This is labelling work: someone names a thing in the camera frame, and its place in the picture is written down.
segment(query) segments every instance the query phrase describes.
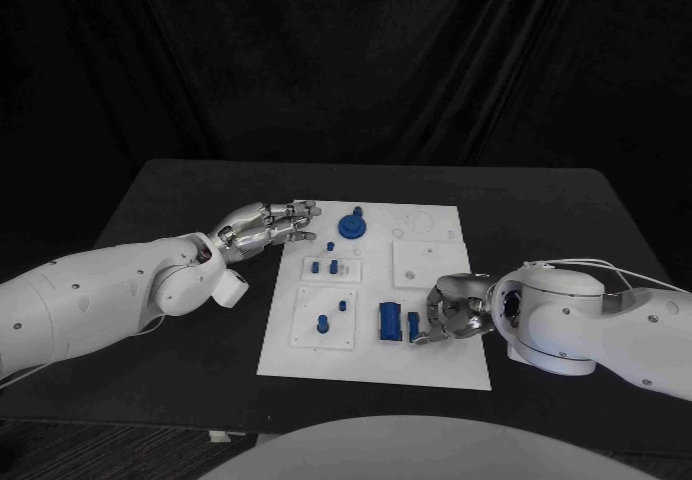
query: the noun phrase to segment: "black backdrop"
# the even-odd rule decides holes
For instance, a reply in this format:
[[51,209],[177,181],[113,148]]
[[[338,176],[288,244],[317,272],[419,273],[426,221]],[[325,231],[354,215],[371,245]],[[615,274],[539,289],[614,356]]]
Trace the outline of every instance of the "black backdrop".
[[118,3],[0,6],[5,277],[177,157],[595,167],[690,282],[686,2]]

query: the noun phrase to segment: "robotic hand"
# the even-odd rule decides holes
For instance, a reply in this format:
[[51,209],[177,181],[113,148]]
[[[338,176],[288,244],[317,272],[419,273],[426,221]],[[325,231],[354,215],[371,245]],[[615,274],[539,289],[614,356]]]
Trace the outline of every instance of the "robotic hand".
[[431,328],[413,342],[497,330],[513,360],[559,375],[588,375],[599,363],[632,385],[692,400],[692,294],[627,282],[628,290],[606,294],[591,275],[550,263],[618,270],[602,261],[553,260],[500,279],[441,277],[428,296]]
[[1,284],[0,376],[99,350],[209,297],[230,308],[248,284],[227,266],[269,244],[314,240],[299,229],[320,213],[314,201],[255,203],[209,235],[69,255]]

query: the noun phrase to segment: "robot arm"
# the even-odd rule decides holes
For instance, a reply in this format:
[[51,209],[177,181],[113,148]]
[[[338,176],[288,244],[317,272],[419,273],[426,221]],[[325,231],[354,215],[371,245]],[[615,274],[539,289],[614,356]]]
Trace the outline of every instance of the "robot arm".
[[207,235],[69,255],[0,285],[0,375],[77,357],[178,316],[213,297],[232,307],[248,284],[227,266],[268,244],[312,240],[298,231],[314,202],[252,204]]
[[[444,323],[438,320],[438,303]],[[605,294],[589,275],[526,264],[491,277],[441,277],[416,344],[495,329],[511,359],[559,375],[596,363],[632,385],[692,400],[692,294],[651,288]]]

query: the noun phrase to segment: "white mounting plate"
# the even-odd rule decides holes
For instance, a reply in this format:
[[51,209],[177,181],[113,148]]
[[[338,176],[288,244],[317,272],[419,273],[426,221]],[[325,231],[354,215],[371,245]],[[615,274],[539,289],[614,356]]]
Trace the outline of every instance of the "white mounting plate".
[[[347,240],[338,235],[337,224],[357,205],[367,229],[359,239]],[[322,213],[305,228],[317,240],[284,246],[258,375],[490,390],[480,337],[425,346],[408,343],[406,314],[418,312],[425,330],[425,299],[433,282],[425,288],[393,285],[395,240],[451,243],[465,254],[457,207],[318,200],[317,206]],[[327,251],[327,242],[334,242],[333,251]],[[298,288],[335,287],[302,280],[305,257],[360,260],[360,283],[343,285],[357,292],[353,350],[291,346]],[[442,271],[459,273],[446,268]],[[380,302],[400,304],[400,345],[379,343]]]
[[[346,301],[346,310],[338,302]],[[328,331],[317,331],[317,318],[327,316]],[[347,288],[299,287],[292,314],[291,345],[294,347],[353,350],[356,328],[356,290]]]
[[465,245],[449,242],[393,242],[393,286],[432,288],[442,275],[471,273]]
[[[335,260],[338,265],[338,271],[334,274],[328,271],[331,260]],[[312,262],[320,263],[317,273],[312,273]],[[299,278],[307,282],[360,283],[360,260],[335,257],[305,257]]]

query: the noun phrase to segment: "table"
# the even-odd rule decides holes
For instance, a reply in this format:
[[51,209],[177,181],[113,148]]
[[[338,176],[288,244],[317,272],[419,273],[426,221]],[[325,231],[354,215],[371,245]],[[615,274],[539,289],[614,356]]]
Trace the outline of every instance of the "table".
[[[95,247],[206,232],[239,206],[294,198],[457,205],[475,272],[591,257],[667,279],[605,178],[578,169],[155,160]],[[250,288],[233,309],[209,301],[151,334],[7,388],[0,417],[284,433],[335,419],[415,414],[488,421],[594,449],[692,451],[690,402],[601,367],[560,377],[510,361],[495,333],[482,339],[491,392],[256,376],[279,258],[273,247],[236,265]],[[609,272],[592,273],[618,288]]]

